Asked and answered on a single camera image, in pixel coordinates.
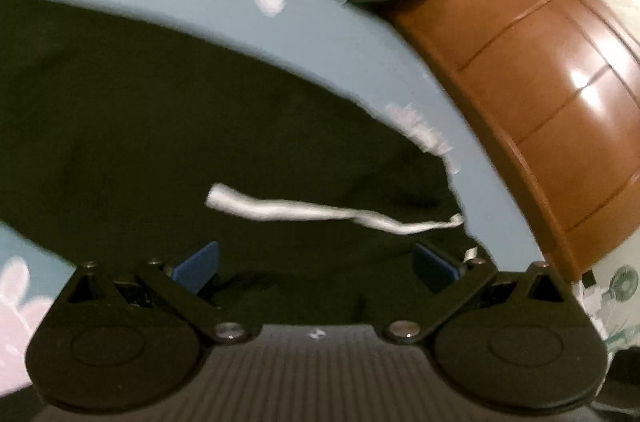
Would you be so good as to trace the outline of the black drawstring pants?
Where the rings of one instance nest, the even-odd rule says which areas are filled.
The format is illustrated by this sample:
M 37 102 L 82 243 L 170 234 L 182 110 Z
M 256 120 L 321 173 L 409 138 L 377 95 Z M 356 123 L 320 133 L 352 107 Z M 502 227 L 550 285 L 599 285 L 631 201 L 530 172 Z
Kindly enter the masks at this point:
M 224 316 L 424 312 L 412 251 L 474 247 L 442 159 L 262 60 L 122 16 L 1 0 L 1 218 L 122 275 L 219 248 Z

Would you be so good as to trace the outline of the white patterned fan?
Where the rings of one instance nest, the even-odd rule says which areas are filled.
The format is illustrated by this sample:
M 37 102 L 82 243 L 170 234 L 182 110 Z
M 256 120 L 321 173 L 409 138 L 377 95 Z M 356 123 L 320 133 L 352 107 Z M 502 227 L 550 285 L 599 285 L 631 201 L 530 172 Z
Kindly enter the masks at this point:
M 603 283 L 588 271 L 572 290 L 610 355 L 639 345 L 639 273 L 634 266 L 620 266 Z

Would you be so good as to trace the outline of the wooden headboard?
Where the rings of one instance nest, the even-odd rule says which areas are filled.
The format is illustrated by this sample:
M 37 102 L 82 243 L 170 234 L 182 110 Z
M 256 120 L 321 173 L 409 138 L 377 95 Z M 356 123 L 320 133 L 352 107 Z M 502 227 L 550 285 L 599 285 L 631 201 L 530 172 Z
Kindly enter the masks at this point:
M 568 281 L 639 226 L 639 45 L 602 0 L 380 6 L 445 86 Z

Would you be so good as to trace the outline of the teal patterned bed sheet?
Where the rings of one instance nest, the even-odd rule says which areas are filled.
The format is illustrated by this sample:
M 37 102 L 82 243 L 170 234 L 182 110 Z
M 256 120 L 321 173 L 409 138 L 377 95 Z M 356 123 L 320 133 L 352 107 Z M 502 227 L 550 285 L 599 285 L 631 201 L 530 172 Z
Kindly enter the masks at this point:
M 520 271 L 539 253 L 506 185 L 469 124 L 431 70 L 379 19 L 331 0 L 26 0 L 89 14 L 88 32 L 107 17 L 134 30 L 131 46 L 152 32 L 169 32 L 169 45 L 152 53 L 180 68 L 181 43 L 220 46 L 242 60 L 294 72 L 354 100 L 382 122 L 409 133 L 434 133 L 465 228 L 495 262 Z

